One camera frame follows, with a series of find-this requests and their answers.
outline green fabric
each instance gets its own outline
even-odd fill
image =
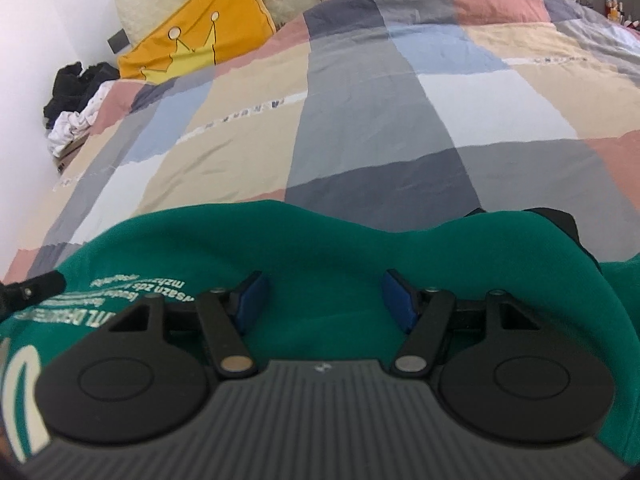
[[[404,338],[382,303],[380,278],[390,267],[414,285],[446,288],[460,298],[507,290],[578,336],[616,381],[599,438],[627,463],[640,460],[640,342],[634,329],[640,262],[605,264],[603,276],[569,237],[534,213],[479,214],[428,231],[390,234],[279,202],[193,206],[123,222],[59,270],[67,291],[96,291],[104,299],[107,290],[119,295],[142,287],[142,294],[151,278],[178,280],[164,294],[194,296],[233,286],[259,269],[270,277],[270,302],[245,341],[261,364],[270,358],[388,363]],[[94,282],[113,276],[111,283]],[[73,298],[87,296],[68,293],[60,301]],[[134,299],[106,298],[94,310],[118,312]],[[50,320],[42,310],[59,308],[47,302],[38,314],[0,325],[0,337],[11,338],[9,362],[34,345],[45,365],[93,330],[85,323],[89,314]],[[100,315],[93,316],[97,325]],[[20,423],[17,431],[24,439]]]

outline patchwork blanket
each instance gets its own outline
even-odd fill
[[[639,84],[640,38],[567,0],[329,0],[246,56],[117,82],[7,279],[133,216],[264,198],[396,232],[548,206],[625,260]]]

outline ribbed surface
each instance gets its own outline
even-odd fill
[[[485,441],[426,384],[377,362],[274,362],[224,383],[198,418],[154,442],[98,450],[55,441],[33,480],[611,480],[626,468],[594,440],[525,450]]]

